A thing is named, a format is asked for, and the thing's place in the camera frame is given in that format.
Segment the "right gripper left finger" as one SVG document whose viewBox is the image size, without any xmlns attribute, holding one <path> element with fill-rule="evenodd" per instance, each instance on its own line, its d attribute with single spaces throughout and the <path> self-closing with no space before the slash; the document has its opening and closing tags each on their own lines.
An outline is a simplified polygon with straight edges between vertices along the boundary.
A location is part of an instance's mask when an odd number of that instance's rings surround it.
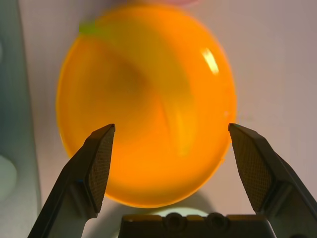
<svg viewBox="0 0 317 238">
<path fill-rule="evenodd" d="M 109 176 L 114 124 L 85 140 L 63 167 L 29 237 L 80 238 L 86 222 L 101 211 Z"/>
</svg>

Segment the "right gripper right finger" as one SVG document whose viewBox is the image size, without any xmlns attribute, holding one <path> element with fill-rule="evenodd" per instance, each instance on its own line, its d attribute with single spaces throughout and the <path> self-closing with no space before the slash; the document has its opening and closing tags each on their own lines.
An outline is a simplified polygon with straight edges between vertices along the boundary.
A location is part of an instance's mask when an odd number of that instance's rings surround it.
<svg viewBox="0 0 317 238">
<path fill-rule="evenodd" d="M 292 167 L 256 131 L 228 126 L 239 177 L 257 215 L 278 238 L 315 238 L 317 202 Z"/>
</svg>

